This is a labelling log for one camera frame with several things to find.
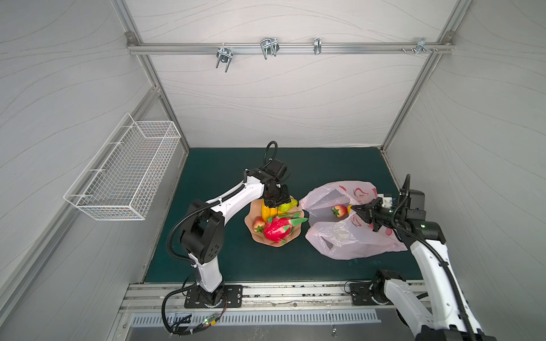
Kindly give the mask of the yellow banana bunch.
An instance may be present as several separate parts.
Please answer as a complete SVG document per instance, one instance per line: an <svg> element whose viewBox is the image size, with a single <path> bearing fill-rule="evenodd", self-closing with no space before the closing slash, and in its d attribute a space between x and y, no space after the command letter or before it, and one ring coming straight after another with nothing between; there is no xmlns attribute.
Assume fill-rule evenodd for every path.
<svg viewBox="0 0 546 341"><path fill-rule="evenodd" d="M278 215L277 207L267 207L265 204L261 207L261 217L264 221L270 219L270 217L276 217Z"/></svg>

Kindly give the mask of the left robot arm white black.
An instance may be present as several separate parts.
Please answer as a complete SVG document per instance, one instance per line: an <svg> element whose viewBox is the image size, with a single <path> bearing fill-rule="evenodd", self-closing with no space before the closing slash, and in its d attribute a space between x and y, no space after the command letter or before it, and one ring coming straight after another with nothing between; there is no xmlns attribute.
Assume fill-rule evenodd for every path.
<svg viewBox="0 0 546 341"><path fill-rule="evenodd" d="M243 180L227 192L206 202L192 202L169 232L166 251L192 266L196 288L207 305L218 305L224 292L218 254L223 248L226 224L253 200L263 199L267 207L289 203L288 187L281 184L286 171L286 166L245 170Z"/></svg>

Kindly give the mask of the pink dragon fruit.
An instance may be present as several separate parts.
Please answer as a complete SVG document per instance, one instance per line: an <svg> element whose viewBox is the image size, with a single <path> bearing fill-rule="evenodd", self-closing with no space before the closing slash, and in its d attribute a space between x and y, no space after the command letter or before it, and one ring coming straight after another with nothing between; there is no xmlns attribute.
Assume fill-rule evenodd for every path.
<svg viewBox="0 0 546 341"><path fill-rule="evenodd" d="M270 219L266 222L267 226L264 229L263 234L270 241L285 244L293 229L296 226L307 222L308 220L309 219L306 217L300 217L299 213L270 217Z"/></svg>

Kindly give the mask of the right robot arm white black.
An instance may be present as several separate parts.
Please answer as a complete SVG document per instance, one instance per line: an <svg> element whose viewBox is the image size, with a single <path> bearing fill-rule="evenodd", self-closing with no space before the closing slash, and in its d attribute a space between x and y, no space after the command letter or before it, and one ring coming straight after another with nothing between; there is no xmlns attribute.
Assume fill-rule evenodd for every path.
<svg viewBox="0 0 546 341"><path fill-rule="evenodd" d="M389 271L379 271L369 291L377 302L391 302L416 340L492 340L471 312L449 260L441 227L426 219L425 196L419 191L401 193L387 207L378 197L351 206L373 231L394 231L415 258L431 307L411 291L406 281Z"/></svg>

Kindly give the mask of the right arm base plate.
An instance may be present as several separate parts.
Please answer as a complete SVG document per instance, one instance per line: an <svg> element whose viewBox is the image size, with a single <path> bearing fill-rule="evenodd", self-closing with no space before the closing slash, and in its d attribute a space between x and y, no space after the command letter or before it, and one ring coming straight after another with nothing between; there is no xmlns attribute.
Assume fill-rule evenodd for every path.
<svg viewBox="0 0 546 341"><path fill-rule="evenodd" d="M385 305L388 303L380 294L375 292L371 281L350 281L346 284L346 292L354 306Z"/></svg>

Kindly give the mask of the green starfruit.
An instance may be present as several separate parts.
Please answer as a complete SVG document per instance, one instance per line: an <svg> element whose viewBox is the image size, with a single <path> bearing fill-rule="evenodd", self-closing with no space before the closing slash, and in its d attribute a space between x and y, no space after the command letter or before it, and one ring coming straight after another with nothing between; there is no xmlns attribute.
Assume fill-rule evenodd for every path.
<svg viewBox="0 0 546 341"><path fill-rule="evenodd" d="M281 204L278 208L278 212L279 213L287 213L288 211L290 211L293 207L297 207L298 206L298 201L294 198L291 199L291 201L289 203L284 203L284 204Z"/></svg>

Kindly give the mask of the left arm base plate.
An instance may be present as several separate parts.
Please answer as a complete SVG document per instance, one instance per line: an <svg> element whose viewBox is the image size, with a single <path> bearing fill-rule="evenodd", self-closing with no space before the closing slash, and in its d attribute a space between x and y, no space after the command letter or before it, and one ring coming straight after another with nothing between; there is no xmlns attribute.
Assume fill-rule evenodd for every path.
<svg viewBox="0 0 546 341"><path fill-rule="evenodd" d="M184 308L240 308L242 299L241 285L220 284L212 293L196 286L187 293Z"/></svg>

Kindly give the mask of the pink plastic bag peach print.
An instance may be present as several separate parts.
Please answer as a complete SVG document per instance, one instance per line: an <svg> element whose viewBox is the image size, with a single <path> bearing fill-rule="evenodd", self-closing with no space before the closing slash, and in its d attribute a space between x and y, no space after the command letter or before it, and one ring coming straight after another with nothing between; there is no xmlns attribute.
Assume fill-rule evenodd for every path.
<svg viewBox="0 0 546 341"><path fill-rule="evenodd" d="M320 254L335 260L406 251L407 247L392 230L374 232L355 213L346 213L343 217L333 213L337 205L363 205L378 197L382 195L372 183L359 180L337 181L315 188L299 201L300 207L309 214L307 241Z"/></svg>

